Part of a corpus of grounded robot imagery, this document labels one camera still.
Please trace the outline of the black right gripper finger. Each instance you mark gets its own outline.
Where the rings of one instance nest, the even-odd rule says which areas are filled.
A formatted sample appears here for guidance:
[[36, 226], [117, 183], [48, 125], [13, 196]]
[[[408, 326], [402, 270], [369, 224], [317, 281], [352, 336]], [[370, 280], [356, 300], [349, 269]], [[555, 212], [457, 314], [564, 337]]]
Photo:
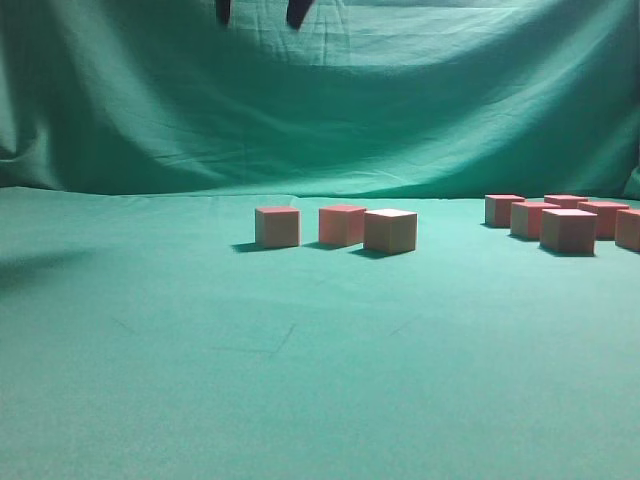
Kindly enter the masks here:
[[314, 0], [289, 0], [286, 9], [286, 23], [293, 29], [300, 29]]
[[231, 18], [231, 0], [215, 0], [215, 14], [218, 22], [223, 26], [228, 26]]

